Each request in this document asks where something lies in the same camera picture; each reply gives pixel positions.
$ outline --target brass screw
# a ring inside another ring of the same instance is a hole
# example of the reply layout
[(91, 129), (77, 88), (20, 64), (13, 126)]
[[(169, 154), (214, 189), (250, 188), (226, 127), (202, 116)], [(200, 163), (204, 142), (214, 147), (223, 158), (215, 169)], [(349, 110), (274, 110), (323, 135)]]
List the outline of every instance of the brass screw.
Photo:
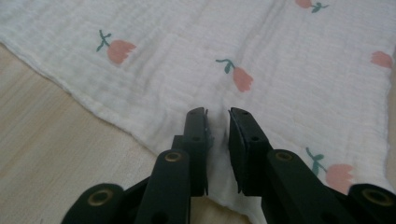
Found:
[(178, 152), (170, 152), (166, 154), (165, 160), (166, 161), (180, 161), (182, 159), (182, 156)]
[(91, 206), (100, 206), (110, 201), (111, 198), (113, 198), (113, 191), (111, 189), (99, 189), (88, 198), (88, 204)]

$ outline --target flower stem print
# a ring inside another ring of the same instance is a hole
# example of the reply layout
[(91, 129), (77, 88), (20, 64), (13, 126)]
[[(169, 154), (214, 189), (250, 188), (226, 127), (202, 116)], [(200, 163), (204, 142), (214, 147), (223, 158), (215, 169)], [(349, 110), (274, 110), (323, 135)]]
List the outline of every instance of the flower stem print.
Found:
[(243, 68), (237, 67), (229, 59), (216, 60), (217, 63), (226, 63), (224, 67), (224, 72), (229, 74), (231, 69), (233, 69), (233, 83), (235, 83), (236, 88), (239, 91), (250, 91), (250, 85), (253, 82), (253, 77), (251, 77)]
[(101, 37), (102, 42), (96, 49), (96, 52), (99, 51), (104, 45), (108, 46), (108, 59), (116, 64), (121, 64), (128, 57), (129, 52), (136, 48), (134, 44), (124, 40), (114, 40), (108, 44), (106, 39), (111, 37), (111, 34), (103, 35), (102, 30), (99, 30), (99, 36)]
[(332, 189), (347, 194), (349, 187), (352, 185), (350, 180), (353, 178), (353, 176), (349, 172), (353, 170), (353, 167), (348, 164), (334, 164), (326, 169), (319, 162), (324, 158), (322, 154), (314, 156), (309, 150), (309, 147), (307, 147), (305, 150), (308, 156), (314, 161), (312, 165), (312, 172), (315, 175), (318, 175), (319, 168), (322, 169), (324, 172), (326, 172), (327, 184)]
[(322, 170), (324, 170), (324, 172), (327, 172), (326, 168), (324, 168), (319, 163), (319, 161), (324, 158), (324, 156), (322, 154), (318, 154), (316, 156), (312, 155), (312, 153), (309, 151), (309, 147), (306, 148), (306, 153), (308, 153), (308, 156), (314, 161), (314, 163), (312, 164), (312, 172), (314, 173), (314, 175), (318, 175), (319, 174), (319, 167)]
[(321, 8), (326, 8), (328, 6), (323, 6), (320, 2), (317, 2), (315, 6), (311, 6), (311, 7), (313, 8), (311, 12), (316, 13), (319, 12)]

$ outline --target light wood surface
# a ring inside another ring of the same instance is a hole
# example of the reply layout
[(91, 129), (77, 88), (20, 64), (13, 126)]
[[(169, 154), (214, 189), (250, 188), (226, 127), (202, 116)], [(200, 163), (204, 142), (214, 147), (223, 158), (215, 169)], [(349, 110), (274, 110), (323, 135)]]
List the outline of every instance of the light wood surface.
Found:
[[(396, 187), (396, 90), (389, 101), (387, 167)], [(0, 223), (60, 223), (85, 189), (105, 182), (127, 189), (150, 175), (154, 162), (131, 135), (0, 45)], [(191, 223), (248, 220), (199, 198), (192, 200)]]

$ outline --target floral print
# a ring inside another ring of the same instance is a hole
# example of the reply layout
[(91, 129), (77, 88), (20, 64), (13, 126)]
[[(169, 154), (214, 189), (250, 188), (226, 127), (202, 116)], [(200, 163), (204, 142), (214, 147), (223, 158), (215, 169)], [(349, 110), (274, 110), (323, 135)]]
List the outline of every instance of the floral print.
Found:
[(312, 7), (312, 13), (317, 13), (319, 12), (322, 8), (326, 8), (328, 6), (323, 6), (320, 2), (316, 2), (314, 5), (312, 5), (311, 0), (295, 0), (296, 4), (299, 7), (302, 8), (310, 8)]
[(250, 85), (253, 82), (253, 77), (251, 77), (243, 68), (236, 67), (229, 59), (216, 60), (216, 62), (227, 63), (224, 67), (224, 72), (226, 74), (230, 73), (231, 68), (233, 69), (233, 83), (239, 91), (250, 91)]
[(106, 38), (111, 37), (111, 34), (103, 35), (102, 30), (99, 31), (99, 35), (102, 38), (102, 43), (96, 49), (96, 52), (99, 51), (104, 45), (108, 46), (108, 59), (110, 59), (110, 61), (115, 64), (121, 64), (128, 57), (128, 54), (136, 48), (134, 44), (124, 40), (114, 40), (108, 44)]
[(332, 189), (336, 189), (347, 194), (349, 187), (352, 185), (350, 181), (353, 176), (349, 173), (353, 167), (348, 164), (331, 165), (326, 172), (326, 182)]
[(371, 63), (379, 65), (381, 67), (392, 68), (393, 60), (390, 55), (382, 51), (376, 51), (372, 55)]
[(353, 170), (353, 167), (349, 164), (341, 163), (331, 165), (326, 169), (319, 162), (324, 158), (322, 154), (314, 156), (308, 147), (305, 150), (308, 156), (314, 161), (312, 164), (312, 172), (314, 175), (318, 175), (319, 169), (322, 169), (324, 172), (326, 172), (326, 182), (329, 187), (341, 193), (347, 194), (349, 187), (352, 185), (351, 179), (353, 178), (353, 175), (351, 175), (349, 172)]

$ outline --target muslin blanket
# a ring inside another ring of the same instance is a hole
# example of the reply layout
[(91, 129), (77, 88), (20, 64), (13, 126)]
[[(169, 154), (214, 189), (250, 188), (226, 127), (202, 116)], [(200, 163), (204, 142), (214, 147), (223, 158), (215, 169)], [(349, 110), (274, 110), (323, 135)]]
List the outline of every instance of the muslin blanket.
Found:
[(182, 134), (189, 110), (207, 108), (209, 197), (252, 223), (265, 219), (260, 198), (237, 194), (231, 107), (325, 185), (393, 190), (394, 0), (2, 0), (0, 41), (155, 153)]

